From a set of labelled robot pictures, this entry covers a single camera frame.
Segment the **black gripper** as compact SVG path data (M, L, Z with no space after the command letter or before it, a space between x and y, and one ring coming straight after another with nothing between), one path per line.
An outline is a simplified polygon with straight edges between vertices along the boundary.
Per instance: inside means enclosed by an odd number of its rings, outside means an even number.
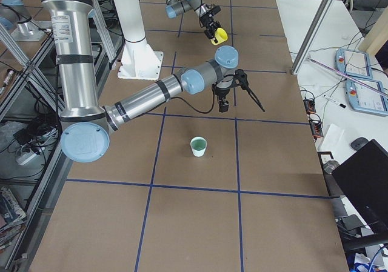
M238 81L238 85L242 90L247 91L250 98L254 101L254 103L261 109L262 112L265 112L265 109L260 102L257 95L253 92L253 90L249 87L249 82L247 80L247 74L242 69L237 69L235 72L236 81Z
M206 12L202 16L199 17L199 21L201 27L204 27L204 34L208 39L215 38L215 32L219 28L219 22L215 22L213 12Z

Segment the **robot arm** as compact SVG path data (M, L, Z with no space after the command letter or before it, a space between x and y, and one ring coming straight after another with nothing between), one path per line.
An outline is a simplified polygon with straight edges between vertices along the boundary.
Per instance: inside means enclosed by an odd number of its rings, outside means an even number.
M210 87L212 102L226 112L230 89L241 87L250 97L246 73L238 68L238 51L226 45L227 33L214 19L220 8L203 0L166 0L166 13L175 18L187 11L196 13L204 33L217 50L212 59L195 67L184 67L164 79L159 78L163 53L154 51L146 40L139 0L114 0L124 38L119 77L149 79L151 84L114 105L98 102L89 16L95 12L93 0L41 0L50 13L56 47L56 65L62 80L65 108L59 118L63 153L76 162L93 162L107 151L110 133L122 124L160 105Z
M186 12L194 11L198 17L199 26L213 45L226 41L228 36L215 16L221 11L220 6L206 4L204 0L166 0L167 16L172 19Z

